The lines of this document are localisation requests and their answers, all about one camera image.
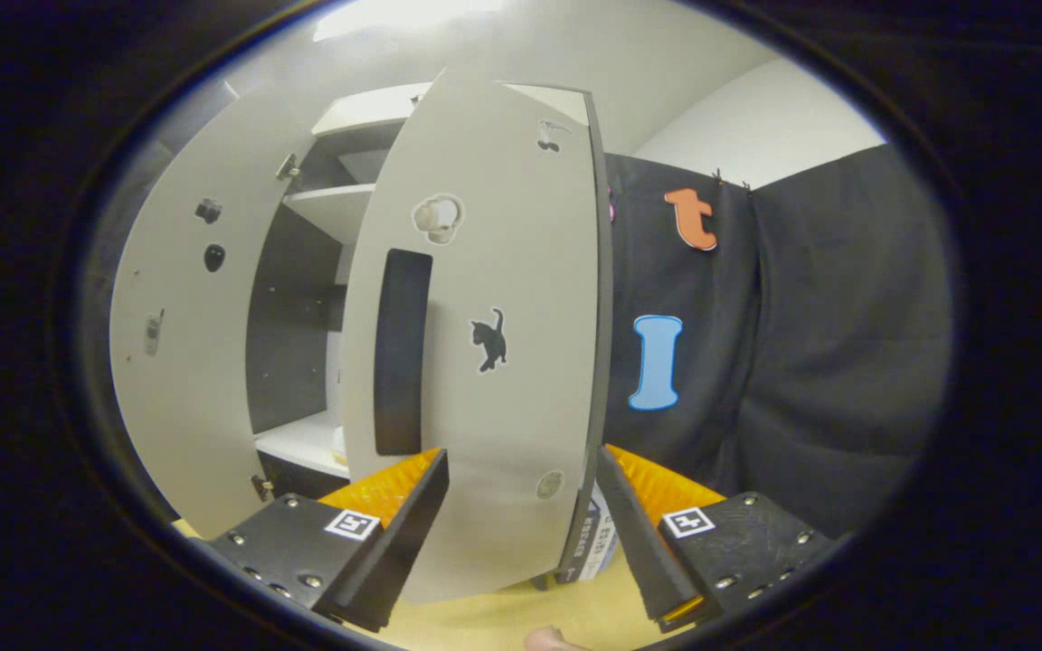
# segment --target table surface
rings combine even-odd
[[[195,535],[187,523],[176,528]],[[379,634],[352,628],[410,651],[520,651],[524,636],[545,626],[559,627],[568,642],[591,651],[626,651],[669,637],[646,618],[620,545],[611,566],[592,581],[550,585],[544,593],[524,582],[423,605],[398,601]]]

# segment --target cabinet door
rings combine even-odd
[[[400,460],[377,454],[374,441],[390,249],[431,256],[422,445],[449,450],[448,495],[404,599],[487,593],[561,560],[587,473],[594,380],[599,219],[591,147],[590,127],[549,103],[450,71],[423,96],[380,170],[344,315],[348,466],[356,478]],[[415,219],[429,201],[458,207],[455,229],[445,229],[449,207]]]
[[[127,236],[111,297],[124,425],[163,496],[204,537],[264,506],[251,482],[264,471],[248,416],[248,307],[289,185],[278,167],[314,140],[270,91],[224,108],[163,172]],[[215,220],[196,215],[203,199],[218,205]],[[222,255],[207,254],[214,245]]]

